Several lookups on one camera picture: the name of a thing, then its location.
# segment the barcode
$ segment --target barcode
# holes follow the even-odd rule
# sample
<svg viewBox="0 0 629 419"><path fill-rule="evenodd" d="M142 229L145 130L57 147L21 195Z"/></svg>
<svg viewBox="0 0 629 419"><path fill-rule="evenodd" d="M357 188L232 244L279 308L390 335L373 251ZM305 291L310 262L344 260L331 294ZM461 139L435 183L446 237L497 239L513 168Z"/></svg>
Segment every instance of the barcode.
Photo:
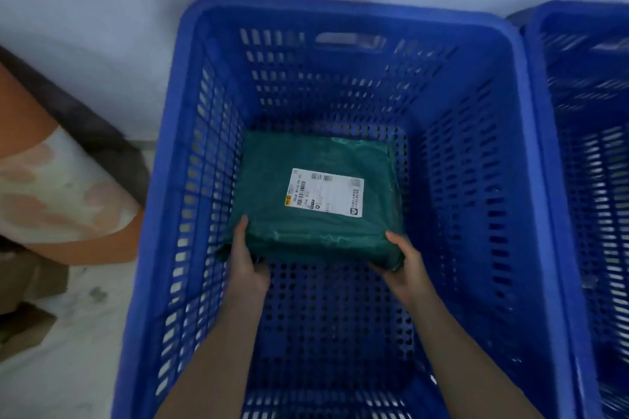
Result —
<svg viewBox="0 0 629 419"><path fill-rule="evenodd" d="M306 189L306 182L302 181L299 187L299 194L297 195L297 205L301 205L304 201L304 189Z"/></svg>
<svg viewBox="0 0 629 419"><path fill-rule="evenodd" d="M310 175L310 179L314 179L315 181L318 181L319 179L323 179L324 181L331 181L332 176L330 174L312 173Z"/></svg>

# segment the floor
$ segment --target floor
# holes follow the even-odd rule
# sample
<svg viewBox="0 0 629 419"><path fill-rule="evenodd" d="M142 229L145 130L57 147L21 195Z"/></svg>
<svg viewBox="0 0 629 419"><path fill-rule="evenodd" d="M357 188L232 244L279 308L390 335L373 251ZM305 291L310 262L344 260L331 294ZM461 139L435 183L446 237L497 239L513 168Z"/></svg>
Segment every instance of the floor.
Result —
<svg viewBox="0 0 629 419"><path fill-rule="evenodd" d="M143 150L149 169L153 150ZM37 301L58 320L0 363L0 419L109 418L136 262L70 268L67 293Z"/></svg>

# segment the crate handle hole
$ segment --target crate handle hole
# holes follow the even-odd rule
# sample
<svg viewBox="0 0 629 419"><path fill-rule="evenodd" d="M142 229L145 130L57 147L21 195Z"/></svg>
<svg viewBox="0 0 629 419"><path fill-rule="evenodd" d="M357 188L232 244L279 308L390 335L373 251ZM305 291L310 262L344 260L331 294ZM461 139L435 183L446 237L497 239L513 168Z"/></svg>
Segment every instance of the crate handle hole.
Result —
<svg viewBox="0 0 629 419"><path fill-rule="evenodd" d="M314 38L319 49L356 50L378 53L387 42L382 35L358 34L356 32L322 32Z"/></svg>

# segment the hand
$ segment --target hand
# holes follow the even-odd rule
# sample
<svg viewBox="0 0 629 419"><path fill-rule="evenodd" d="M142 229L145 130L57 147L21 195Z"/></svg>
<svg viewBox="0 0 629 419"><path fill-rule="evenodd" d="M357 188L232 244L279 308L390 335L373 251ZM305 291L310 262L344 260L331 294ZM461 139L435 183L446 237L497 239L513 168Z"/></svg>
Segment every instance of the hand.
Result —
<svg viewBox="0 0 629 419"><path fill-rule="evenodd" d="M225 292L226 298L241 300L262 308L264 297L271 284L271 273L265 263L254 265L245 243L245 231L249 219L246 215L234 229L232 254L229 260L230 279Z"/></svg>
<svg viewBox="0 0 629 419"><path fill-rule="evenodd" d="M389 286L393 295L402 303L408 312L415 314L421 296L432 291L432 284L424 268L421 253L409 242L407 237L391 231L385 233L387 240L396 244L405 255L404 265L397 271L384 270L371 264Z"/></svg>

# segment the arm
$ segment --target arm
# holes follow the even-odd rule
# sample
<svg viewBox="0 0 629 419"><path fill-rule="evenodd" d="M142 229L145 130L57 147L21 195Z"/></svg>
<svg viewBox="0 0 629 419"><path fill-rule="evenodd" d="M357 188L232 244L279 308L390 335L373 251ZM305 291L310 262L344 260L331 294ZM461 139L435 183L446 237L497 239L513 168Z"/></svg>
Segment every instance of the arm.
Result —
<svg viewBox="0 0 629 419"><path fill-rule="evenodd" d="M245 245L247 216L234 230L230 279L208 337L194 353L155 419L238 419L270 275Z"/></svg>
<svg viewBox="0 0 629 419"><path fill-rule="evenodd" d="M384 278L413 317L453 419L543 419L526 396L457 323L435 292L421 254L401 235L386 233L406 259Z"/></svg>

